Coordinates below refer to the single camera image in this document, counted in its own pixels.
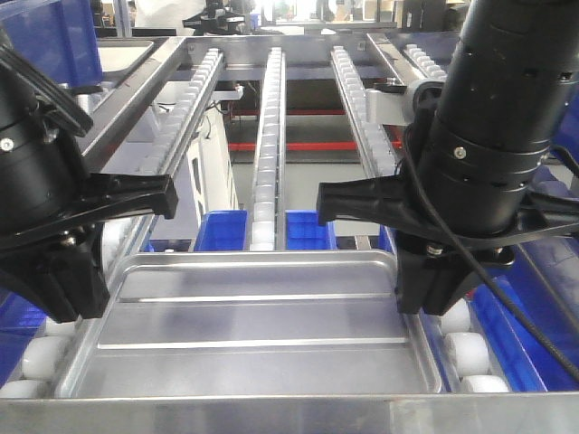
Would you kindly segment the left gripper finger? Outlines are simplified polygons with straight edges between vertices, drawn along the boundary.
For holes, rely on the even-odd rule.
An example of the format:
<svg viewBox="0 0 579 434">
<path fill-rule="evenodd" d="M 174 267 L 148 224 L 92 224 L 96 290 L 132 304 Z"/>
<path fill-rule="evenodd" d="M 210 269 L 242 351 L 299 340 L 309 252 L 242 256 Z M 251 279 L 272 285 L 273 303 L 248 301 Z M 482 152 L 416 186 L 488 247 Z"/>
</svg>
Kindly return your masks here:
<svg viewBox="0 0 579 434">
<path fill-rule="evenodd" d="M 67 207 L 73 226 L 153 214 L 173 219 L 178 196 L 170 175 L 91 174 Z"/>
</svg>

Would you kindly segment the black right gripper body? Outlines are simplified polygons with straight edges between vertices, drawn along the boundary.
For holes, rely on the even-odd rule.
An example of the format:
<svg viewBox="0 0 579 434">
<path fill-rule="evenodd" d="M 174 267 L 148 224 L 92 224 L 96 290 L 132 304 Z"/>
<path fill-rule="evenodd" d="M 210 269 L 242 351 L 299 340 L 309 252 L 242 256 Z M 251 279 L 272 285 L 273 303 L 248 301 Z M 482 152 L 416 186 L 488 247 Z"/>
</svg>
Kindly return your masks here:
<svg viewBox="0 0 579 434">
<path fill-rule="evenodd" d="M 459 234 L 436 218 L 423 194 L 420 231 L 398 231 L 396 299 L 398 311 L 446 313 L 471 288 L 490 280 L 491 269 L 507 269 L 515 261 L 511 247 L 578 231 L 578 201 L 543 193 L 526 193 L 501 231 Z"/>
</svg>

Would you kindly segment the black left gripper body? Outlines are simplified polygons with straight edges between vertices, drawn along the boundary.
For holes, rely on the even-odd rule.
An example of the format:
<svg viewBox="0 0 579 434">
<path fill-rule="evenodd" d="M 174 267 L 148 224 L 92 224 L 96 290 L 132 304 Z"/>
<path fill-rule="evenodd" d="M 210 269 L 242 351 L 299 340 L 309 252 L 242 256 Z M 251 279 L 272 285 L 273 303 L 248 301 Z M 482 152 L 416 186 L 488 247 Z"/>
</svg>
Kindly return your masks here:
<svg viewBox="0 0 579 434">
<path fill-rule="evenodd" d="M 109 303 L 101 258 L 103 226 L 98 222 L 62 240 L 3 251 L 1 288 L 57 323 L 102 317 Z"/>
</svg>

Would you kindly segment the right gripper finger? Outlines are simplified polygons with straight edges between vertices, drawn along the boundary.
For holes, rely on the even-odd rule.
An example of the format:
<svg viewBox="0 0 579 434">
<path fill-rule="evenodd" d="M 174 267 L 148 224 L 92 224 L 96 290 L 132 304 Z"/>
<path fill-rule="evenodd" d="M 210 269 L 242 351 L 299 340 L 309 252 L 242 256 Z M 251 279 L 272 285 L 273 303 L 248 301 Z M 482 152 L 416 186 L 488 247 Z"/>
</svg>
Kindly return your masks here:
<svg viewBox="0 0 579 434">
<path fill-rule="evenodd" d="M 335 220 L 378 223 L 416 234 L 416 213 L 407 201 L 407 182 L 399 175 L 318 187 L 318 224 Z"/>
</svg>

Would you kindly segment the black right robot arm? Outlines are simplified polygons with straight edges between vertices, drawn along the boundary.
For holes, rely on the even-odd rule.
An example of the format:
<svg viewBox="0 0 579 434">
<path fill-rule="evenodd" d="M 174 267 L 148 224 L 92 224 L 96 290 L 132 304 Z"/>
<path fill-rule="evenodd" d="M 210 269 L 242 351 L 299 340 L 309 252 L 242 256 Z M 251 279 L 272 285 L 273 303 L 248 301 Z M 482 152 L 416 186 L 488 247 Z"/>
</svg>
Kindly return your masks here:
<svg viewBox="0 0 579 434">
<path fill-rule="evenodd" d="M 457 236 L 489 267 L 510 247 L 578 228 L 578 204 L 529 186 L 578 84 L 575 1 L 475 1 L 441 96 L 410 128 L 415 168 L 318 189 L 322 222 L 394 230 L 400 312 L 445 313 L 469 289 Z"/>
</svg>

